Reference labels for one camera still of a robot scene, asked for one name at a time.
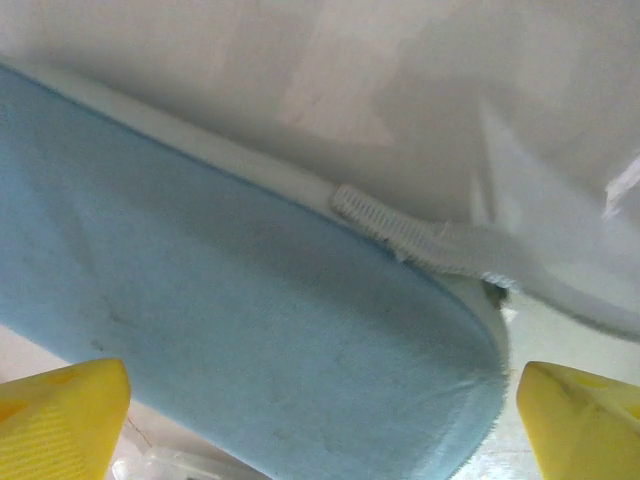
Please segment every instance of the yellow plastic object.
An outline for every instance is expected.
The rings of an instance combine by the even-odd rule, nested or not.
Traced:
[[[640,479],[640,387],[531,362],[517,402],[546,480]]]
[[[130,396],[116,359],[0,385],[0,479],[104,479]]]

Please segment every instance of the white mesh strap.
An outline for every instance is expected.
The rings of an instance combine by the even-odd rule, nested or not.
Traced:
[[[522,290],[607,333],[640,340],[634,312],[580,292],[549,275],[520,243],[496,230],[409,217],[350,185],[331,198],[332,209],[400,261],[425,270],[486,280]]]

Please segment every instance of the light blue fabric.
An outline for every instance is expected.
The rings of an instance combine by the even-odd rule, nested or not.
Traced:
[[[0,68],[0,321],[277,479],[448,477],[501,407],[422,273]]]

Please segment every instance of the blue cushion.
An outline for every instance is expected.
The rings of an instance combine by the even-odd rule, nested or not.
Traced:
[[[422,272],[3,68],[0,321],[276,479],[447,478],[505,388]]]

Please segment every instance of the blue padded board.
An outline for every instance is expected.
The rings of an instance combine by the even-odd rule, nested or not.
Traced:
[[[277,479],[446,478],[505,387],[421,272],[2,68],[0,321]]]

